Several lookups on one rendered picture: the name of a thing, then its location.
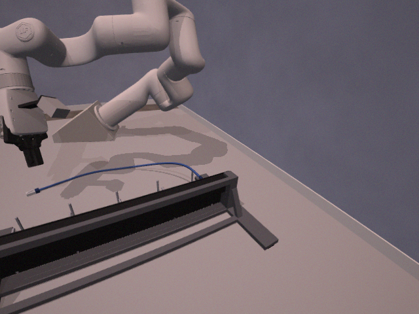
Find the white ethernet plug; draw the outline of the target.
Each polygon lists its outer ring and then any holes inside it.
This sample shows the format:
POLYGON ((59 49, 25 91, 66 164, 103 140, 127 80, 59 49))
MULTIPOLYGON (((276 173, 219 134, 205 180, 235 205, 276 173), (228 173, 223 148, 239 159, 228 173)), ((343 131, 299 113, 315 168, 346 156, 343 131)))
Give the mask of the white ethernet plug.
POLYGON ((36 188, 35 190, 30 190, 29 192, 26 192, 26 195, 30 196, 30 195, 33 195, 33 194, 37 194, 39 192, 40 192, 39 188, 36 188))

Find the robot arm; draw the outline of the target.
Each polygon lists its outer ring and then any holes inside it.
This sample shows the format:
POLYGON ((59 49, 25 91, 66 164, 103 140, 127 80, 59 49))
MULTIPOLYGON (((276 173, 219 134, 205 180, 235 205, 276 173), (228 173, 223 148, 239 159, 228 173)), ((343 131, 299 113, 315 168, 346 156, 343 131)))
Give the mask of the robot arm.
POLYGON ((170 57, 158 69, 102 107, 96 105, 94 112, 115 131, 118 123, 147 104, 149 95, 161 111, 188 101, 194 90, 187 76, 205 67, 194 15, 175 0, 132 0, 132 8, 133 14, 98 16, 86 34, 73 38, 59 39, 35 18, 0 28, 0 89, 35 89, 27 56, 48 67, 71 67, 108 55, 158 52, 169 45, 170 57))

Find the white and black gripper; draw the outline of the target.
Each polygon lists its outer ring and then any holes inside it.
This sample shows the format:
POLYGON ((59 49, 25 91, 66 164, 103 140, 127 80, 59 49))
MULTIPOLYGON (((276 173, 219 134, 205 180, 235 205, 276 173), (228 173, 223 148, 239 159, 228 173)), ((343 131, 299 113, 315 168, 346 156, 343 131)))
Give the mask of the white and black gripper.
POLYGON ((18 105, 38 100, 34 89, 11 86, 0 89, 0 138, 23 151, 28 167, 44 164, 42 140, 48 138, 48 126, 43 110, 18 108, 18 105))

